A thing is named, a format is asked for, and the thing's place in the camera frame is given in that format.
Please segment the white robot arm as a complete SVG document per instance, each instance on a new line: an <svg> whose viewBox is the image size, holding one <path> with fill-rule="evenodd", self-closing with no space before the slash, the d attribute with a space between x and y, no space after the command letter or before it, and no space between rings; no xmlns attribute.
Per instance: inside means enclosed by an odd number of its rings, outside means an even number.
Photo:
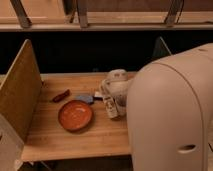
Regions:
<svg viewBox="0 0 213 171"><path fill-rule="evenodd" d="M100 84L108 116L127 116L134 171L208 171L213 43L155 60Z"/></svg>

